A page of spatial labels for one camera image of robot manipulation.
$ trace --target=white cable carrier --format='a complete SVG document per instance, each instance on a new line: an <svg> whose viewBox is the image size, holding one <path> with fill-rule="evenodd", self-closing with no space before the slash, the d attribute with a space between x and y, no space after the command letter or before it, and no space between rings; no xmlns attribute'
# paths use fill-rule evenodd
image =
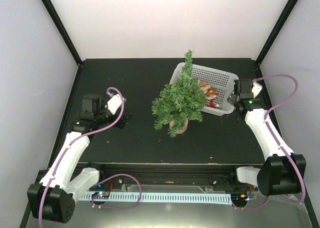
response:
<svg viewBox="0 0 320 228"><path fill-rule="evenodd" d="M91 201L96 192L86 192L79 201ZM139 192L111 192L110 196L96 198L96 202L136 202ZM230 194L194 194L194 193L145 193L140 202L153 203L200 203L231 205Z"/></svg>

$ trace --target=green plastic tree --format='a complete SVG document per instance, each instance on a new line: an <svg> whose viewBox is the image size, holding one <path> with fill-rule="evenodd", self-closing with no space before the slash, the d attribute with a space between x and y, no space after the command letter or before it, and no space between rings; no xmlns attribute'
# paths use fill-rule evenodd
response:
<svg viewBox="0 0 320 228"><path fill-rule="evenodd" d="M185 127L186 119L201 122L201 110L205 106L206 96L199 88L198 79L192 77L192 51L189 50L184 57L186 62L179 79L174 84L165 85L160 98L152 102L152 114L158 117L154 124L156 130L174 120L174 125L169 128L171 137Z"/></svg>

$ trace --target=gray wall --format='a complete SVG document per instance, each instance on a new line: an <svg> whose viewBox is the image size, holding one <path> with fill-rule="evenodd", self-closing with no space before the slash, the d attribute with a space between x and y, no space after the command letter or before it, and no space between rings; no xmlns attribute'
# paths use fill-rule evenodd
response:
<svg viewBox="0 0 320 228"><path fill-rule="evenodd" d="M0 0L0 221L19 227L77 65L41 0Z"/></svg>
<svg viewBox="0 0 320 228"><path fill-rule="evenodd" d="M305 183L320 220L320 0L299 0L262 63L264 75L287 73L298 79L297 95L276 110L285 141L307 160ZM273 104L284 100L293 82L267 82Z"/></svg>

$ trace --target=tree trunk base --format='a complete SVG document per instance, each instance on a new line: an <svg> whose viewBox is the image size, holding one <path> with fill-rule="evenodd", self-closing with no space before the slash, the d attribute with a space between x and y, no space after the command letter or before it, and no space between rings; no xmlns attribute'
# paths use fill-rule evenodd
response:
<svg viewBox="0 0 320 228"><path fill-rule="evenodd" d="M173 127L175 125L175 121L174 120L172 120L170 123L169 123L169 126L170 126L170 128L171 127ZM186 119L186 121L185 121L185 123L184 123L184 128L183 129L181 129L181 130L177 130L177 134L181 134L181 133L183 133L183 132L185 132L186 130L187 130L187 128L188 128L188 119Z"/></svg>

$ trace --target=white wall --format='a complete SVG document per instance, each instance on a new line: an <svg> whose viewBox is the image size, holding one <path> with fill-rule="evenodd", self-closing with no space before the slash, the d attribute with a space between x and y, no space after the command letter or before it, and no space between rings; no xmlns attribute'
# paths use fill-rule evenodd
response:
<svg viewBox="0 0 320 228"><path fill-rule="evenodd" d="M0 0L0 221L17 228L77 71L41 0Z"/></svg>
<svg viewBox="0 0 320 228"><path fill-rule="evenodd" d="M52 0L85 58L256 59L287 0Z"/></svg>
<svg viewBox="0 0 320 228"><path fill-rule="evenodd" d="M287 73L297 78L297 95L276 110L289 146L306 158L305 182L320 220L320 0L299 0L262 63L264 75ZM267 82L273 104L284 100L293 82L277 78Z"/></svg>

